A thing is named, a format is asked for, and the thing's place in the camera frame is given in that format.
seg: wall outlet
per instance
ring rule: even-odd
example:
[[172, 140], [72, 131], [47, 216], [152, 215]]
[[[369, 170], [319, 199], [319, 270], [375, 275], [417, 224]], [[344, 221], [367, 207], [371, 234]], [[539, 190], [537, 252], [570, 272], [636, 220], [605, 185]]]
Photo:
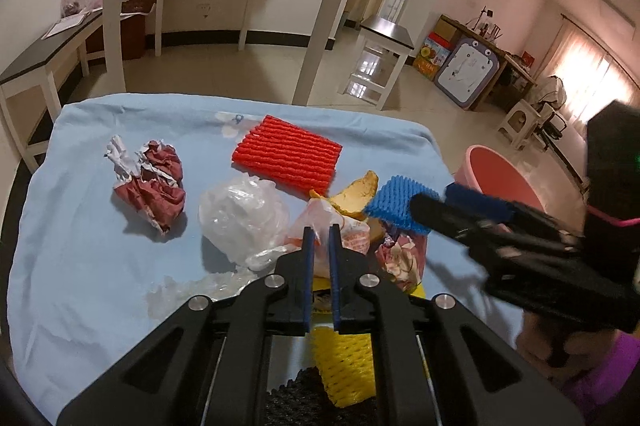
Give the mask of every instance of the wall outlet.
[[196, 10], [200, 16], [203, 18], [207, 18], [209, 16], [209, 12], [211, 11], [211, 4], [198, 4], [196, 6]]

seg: curtain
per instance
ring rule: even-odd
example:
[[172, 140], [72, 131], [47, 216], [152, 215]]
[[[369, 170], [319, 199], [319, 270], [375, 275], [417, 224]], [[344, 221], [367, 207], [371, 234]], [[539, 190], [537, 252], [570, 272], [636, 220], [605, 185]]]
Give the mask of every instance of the curtain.
[[562, 79], [567, 101], [560, 112], [581, 134], [587, 121], [613, 100], [640, 107], [640, 88], [635, 80], [570, 21], [564, 21], [545, 59], [538, 77]]

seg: person's arm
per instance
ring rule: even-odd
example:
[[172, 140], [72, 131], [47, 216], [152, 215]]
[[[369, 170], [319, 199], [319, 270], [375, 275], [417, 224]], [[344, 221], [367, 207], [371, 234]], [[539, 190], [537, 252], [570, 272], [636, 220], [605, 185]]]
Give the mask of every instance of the person's arm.
[[[534, 314], [524, 314], [522, 332], [516, 339], [520, 355], [578, 406], [587, 424], [640, 424], [640, 340], [619, 330], [576, 332], [564, 343], [567, 363], [552, 368], [545, 361], [552, 349], [540, 320]], [[618, 410], [622, 422], [601, 422], [605, 412], [610, 421], [615, 416], [615, 401], [626, 395], [623, 389], [636, 399], [625, 400], [625, 409]]]

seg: banana peel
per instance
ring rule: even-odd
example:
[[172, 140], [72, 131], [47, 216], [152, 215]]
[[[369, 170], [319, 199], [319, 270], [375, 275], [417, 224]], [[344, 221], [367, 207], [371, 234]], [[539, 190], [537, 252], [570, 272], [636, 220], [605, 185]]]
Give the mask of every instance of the banana peel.
[[325, 199], [341, 215], [362, 221], [366, 217], [363, 213], [364, 208], [373, 199], [376, 191], [378, 191], [378, 176], [369, 170], [363, 177], [356, 179], [333, 197], [323, 197], [315, 190], [311, 190], [309, 196], [312, 199]]

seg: purple sleeve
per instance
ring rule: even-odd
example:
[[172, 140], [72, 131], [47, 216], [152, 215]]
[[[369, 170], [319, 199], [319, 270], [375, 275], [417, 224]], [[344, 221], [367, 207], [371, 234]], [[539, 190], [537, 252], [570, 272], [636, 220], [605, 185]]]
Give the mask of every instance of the purple sleeve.
[[625, 385], [640, 360], [640, 340], [622, 333], [600, 364], [562, 388], [587, 421], [600, 406], [612, 400]]

